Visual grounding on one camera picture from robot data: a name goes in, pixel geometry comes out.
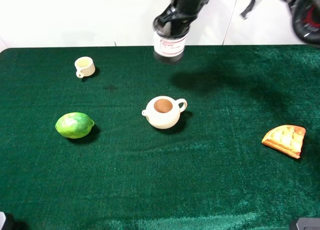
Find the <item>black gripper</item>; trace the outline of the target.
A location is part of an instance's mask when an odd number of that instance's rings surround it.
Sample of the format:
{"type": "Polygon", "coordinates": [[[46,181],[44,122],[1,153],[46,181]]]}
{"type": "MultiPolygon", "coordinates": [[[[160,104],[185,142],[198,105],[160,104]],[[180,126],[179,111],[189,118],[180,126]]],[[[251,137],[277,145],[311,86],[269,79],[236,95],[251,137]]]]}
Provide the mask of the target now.
{"type": "Polygon", "coordinates": [[[188,34],[191,23],[209,0],[170,0],[167,8],[153,20],[156,33],[172,33],[172,38],[188,34]]]}

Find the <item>black red robot arm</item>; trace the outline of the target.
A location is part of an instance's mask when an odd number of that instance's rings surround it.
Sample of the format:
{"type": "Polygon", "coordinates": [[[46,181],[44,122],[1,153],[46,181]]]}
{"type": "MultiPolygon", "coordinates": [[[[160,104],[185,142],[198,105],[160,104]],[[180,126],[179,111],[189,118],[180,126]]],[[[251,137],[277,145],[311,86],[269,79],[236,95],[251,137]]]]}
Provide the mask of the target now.
{"type": "MultiPolygon", "coordinates": [[[[295,35],[309,45],[320,45],[320,0],[282,0],[291,13],[295,35]]],[[[209,0],[170,0],[167,8],[153,20],[153,29],[160,37],[184,37],[191,23],[209,0]]]]}

